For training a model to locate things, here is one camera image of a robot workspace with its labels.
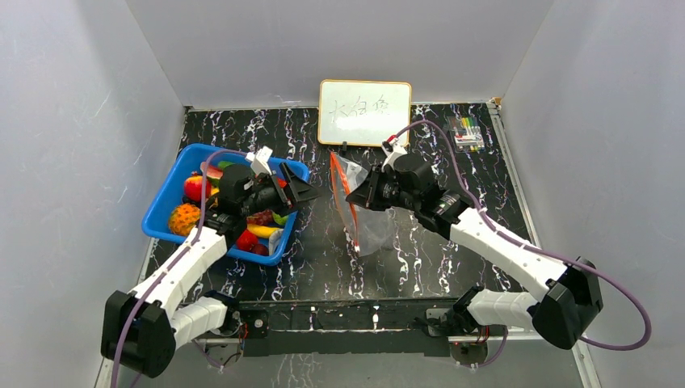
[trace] marble pattern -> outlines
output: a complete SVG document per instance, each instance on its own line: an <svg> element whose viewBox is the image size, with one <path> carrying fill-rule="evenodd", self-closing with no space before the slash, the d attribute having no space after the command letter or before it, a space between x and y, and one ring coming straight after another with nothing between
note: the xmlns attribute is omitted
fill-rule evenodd
<svg viewBox="0 0 685 388"><path fill-rule="evenodd" d="M523 214L484 103L413 106L412 120L433 120L443 126L450 116L470 116L481 126L485 150L457 155L469 189L488 214L516 234L528 238ZM274 156L303 162L310 183L321 197L298 215L283 261L263 267L224 258L207 271L186 302L217 289L241 301L344 300L382 297L459 297L473 285L520 291L520 285L499 268L468 249L424 230L412 215L392 211L396 237L392 246L358 257L343 232L330 183L330 151L339 146L317 141L317 109L268 109L188 112L180 148L202 142L228 149L254 151L269 146ZM426 128L413 131L410 152L431 163L439 182L456 188L447 147ZM350 147L346 158L369 168L385 156L379 149ZM156 242L148 273L169 257L176 245Z"/></svg>

